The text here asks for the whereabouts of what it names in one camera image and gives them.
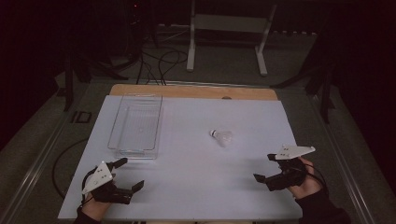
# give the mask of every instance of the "human hand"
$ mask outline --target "human hand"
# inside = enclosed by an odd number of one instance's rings
[[[304,164],[307,164],[305,166],[306,171],[313,175],[314,174],[314,167],[313,163],[311,161],[308,161],[302,157],[299,157],[300,161],[302,161]],[[296,199],[302,199],[303,197],[306,197],[308,195],[314,194],[318,191],[320,191],[321,185],[318,183],[314,177],[307,175],[305,178],[305,181],[301,186],[291,186],[288,187],[288,190],[293,194],[294,198]]]
[[[110,205],[111,203],[97,202],[93,198],[92,194],[88,193],[85,203],[82,205],[81,211],[96,221],[101,221]]]

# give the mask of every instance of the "transparent plastic box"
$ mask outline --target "transparent plastic box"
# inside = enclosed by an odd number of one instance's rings
[[[116,158],[157,158],[163,97],[157,94],[125,94],[108,141]]]

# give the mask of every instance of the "white metal stand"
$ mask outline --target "white metal stand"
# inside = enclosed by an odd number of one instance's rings
[[[195,14],[195,0],[191,0],[191,26],[190,26],[190,47],[187,60],[187,71],[194,70],[195,60],[195,30],[218,30],[218,31],[236,31],[262,34],[262,42],[256,46],[257,62],[259,64],[260,75],[267,76],[262,51],[267,40],[272,20],[276,11],[276,5],[272,5],[268,18],[250,18],[250,17],[231,17],[218,15]]]

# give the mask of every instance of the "gray floor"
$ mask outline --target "gray floor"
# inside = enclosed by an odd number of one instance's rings
[[[270,35],[264,51],[268,77],[259,75],[252,41],[219,44],[199,38],[194,72],[186,71],[186,63],[178,63],[165,79],[168,85],[268,88],[299,71],[315,38]],[[179,35],[160,43],[161,47],[187,52],[188,36]],[[161,57],[169,49],[153,49],[148,42],[144,51]],[[163,59],[174,62],[177,54],[169,54]],[[155,84],[152,77],[159,79],[158,60],[145,54],[144,61],[150,64],[150,69],[144,67],[139,83],[145,84],[150,76],[150,84]],[[170,66],[172,64],[162,63],[162,70],[166,71]],[[130,78],[123,83],[135,83],[138,69],[139,63],[121,71],[121,75]],[[62,87],[63,75],[59,75],[58,81]],[[318,97],[304,93],[306,81],[276,90],[276,93],[285,107],[298,145],[316,147],[317,152],[307,158],[326,177],[331,199],[348,211],[353,223],[396,223],[395,197],[337,89],[332,89],[334,108],[330,110],[328,125],[318,115]],[[101,104],[115,83],[120,82],[101,75],[95,76],[91,84],[76,82],[77,99],[70,113],[63,112],[64,98],[54,95],[0,152],[1,223],[69,223],[57,219],[63,199],[52,185],[51,170],[63,150],[90,136]],[[70,123],[74,111],[92,112],[91,122]],[[55,167],[54,179],[63,192],[67,191],[85,144],[82,141],[67,150]]]

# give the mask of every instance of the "black sleeve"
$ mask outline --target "black sleeve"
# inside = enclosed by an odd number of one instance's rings
[[[351,220],[342,208],[336,208],[329,200],[324,190],[296,200],[303,209],[300,224],[349,224]]]
[[[95,219],[85,215],[85,213],[83,213],[81,211],[81,207],[79,207],[77,209],[77,218],[74,221],[74,224],[100,224],[100,221],[96,221]]]

